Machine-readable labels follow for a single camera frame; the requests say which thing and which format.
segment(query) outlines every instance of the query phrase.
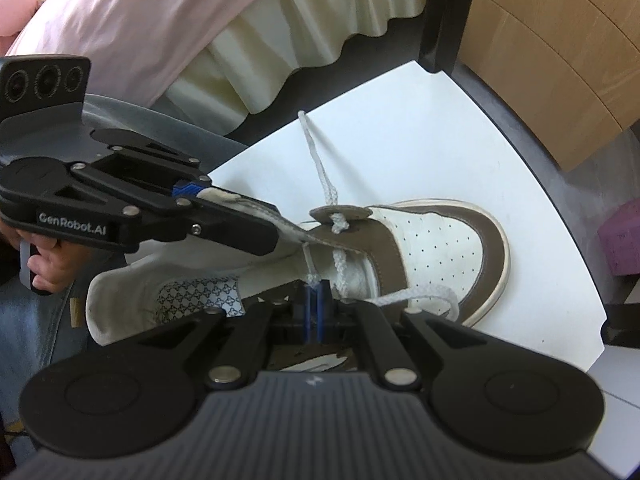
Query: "cream curtain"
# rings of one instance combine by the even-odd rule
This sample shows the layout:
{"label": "cream curtain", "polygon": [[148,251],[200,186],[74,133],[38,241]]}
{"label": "cream curtain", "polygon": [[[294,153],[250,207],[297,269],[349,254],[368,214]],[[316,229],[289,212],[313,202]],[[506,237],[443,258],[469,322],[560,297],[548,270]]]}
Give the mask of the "cream curtain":
{"label": "cream curtain", "polygon": [[256,0],[152,107],[226,135],[271,104],[287,77],[338,59],[353,34],[381,36],[426,0]]}

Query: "blue jeans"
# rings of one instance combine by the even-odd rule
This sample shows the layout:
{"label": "blue jeans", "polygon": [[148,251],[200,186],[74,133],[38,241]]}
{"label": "blue jeans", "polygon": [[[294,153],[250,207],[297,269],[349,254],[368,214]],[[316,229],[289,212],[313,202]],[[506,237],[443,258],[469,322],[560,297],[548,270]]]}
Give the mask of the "blue jeans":
{"label": "blue jeans", "polygon": [[[245,146],[165,115],[114,99],[88,95],[83,120],[94,128],[122,128],[191,153],[211,171],[244,150]],[[52,362],[86,349],[86,328],[71,328],[68,298],[84,298],[99,272],[124,265],[122,254],[97,251],[75,283],[64,292],[38,296],[14,277],[0,286],[0,414],[5,426],[19,418],[20,391],[31,376]],[[34,452],[28,438],[11,442],[18,465]]]}

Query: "pink pillow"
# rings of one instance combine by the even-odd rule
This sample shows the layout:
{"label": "pink pillow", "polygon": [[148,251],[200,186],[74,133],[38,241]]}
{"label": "pink pillow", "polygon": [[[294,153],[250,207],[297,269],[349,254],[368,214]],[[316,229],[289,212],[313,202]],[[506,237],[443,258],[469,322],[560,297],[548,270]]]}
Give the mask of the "pink pillow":
{"label": "pink pillow", "polygon": [[88,91],[151,106],[254,0],[46,0],[8,54],[76,54]]}
{"label": "pink pillow", "polygon": [[0,56],[23,30],[36,11],[38,0],[0,0]]}

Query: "white shoelace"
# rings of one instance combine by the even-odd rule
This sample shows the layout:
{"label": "white shoelace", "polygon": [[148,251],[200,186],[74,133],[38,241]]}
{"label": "white shoelace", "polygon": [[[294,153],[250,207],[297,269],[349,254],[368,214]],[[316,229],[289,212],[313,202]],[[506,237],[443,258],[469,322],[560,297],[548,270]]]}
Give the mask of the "white shoelace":
{"label": "white shoelace", "polygon": [[[302,125],[302,131],[305,134],[306,143],[309,147],[309,153],[311,154],[311,158],[316,165],[316,171],[318,172],[318,177],[320,179],[320,183],[322,184],[322,190],[324,191],[324,199],[326,201],[326,204],[338,205],[338,190],[335,189],[335,186],[331,183],[328,175],[326,174],[326,171],[324,170],[324,165],[322,164],[322,160],[318,155],[316,143],[311,136],[310,121],[303,111],[298,112],[298,119],[300,120],[300,124]],[[334,234],[340,234],[341,232],[346,231],[349,228],[349,223],[342,213],[333,213],[330,218],[333,222],[331,231]],[[316,266],[313,263],[311,251],[308,244],[303,245],[303,253],[305,255],[306,267],[308,270],[307,283],[309,283],[310,285],[317,285],[320,282],[321,277],[318,273],[318,270],[316,269]],[[334,249],[334,265],[335,270],[337,271],[337,277],[334,286],[338,291],[340,297],[344,298],[347,293],[346,251],[342,249]],[[423,298],[445,301],[449,305],[449,310],[446,312],[447,319],[453,321],[458,319],[458,316],[460,315],[460,306],[458,305],[458,298],[456,297],[456,293],[451,288],[444,285],[421,285],[411,288],[404,288],[403,290],[398,290],[397,292],[385,294],[384,296],[379,296],[377,298],[370,298],[366,301],[369,301],[369,303],[373,303],[377,306],[387,306],[390,304],[398,303],[399,301],[420,300]]]}

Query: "white tabletop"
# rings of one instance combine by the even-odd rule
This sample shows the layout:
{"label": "white tabletop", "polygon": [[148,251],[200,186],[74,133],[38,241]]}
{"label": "white tabletop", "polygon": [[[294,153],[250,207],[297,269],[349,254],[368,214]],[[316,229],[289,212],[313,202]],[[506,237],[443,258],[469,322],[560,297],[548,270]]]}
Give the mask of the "white tabletop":
{"label": "white tabletop", "polygon": [[[476,329],[583,370],[593,364],[605,314],[573,239],[520,156],[447,75],[410,62],[309,117],[323,133],[316,143],[340,203],[457,199],[500,221],[510,280]],[[274,203],[293,221],[324,205],[297,121],[210,176],[216,186]]]}

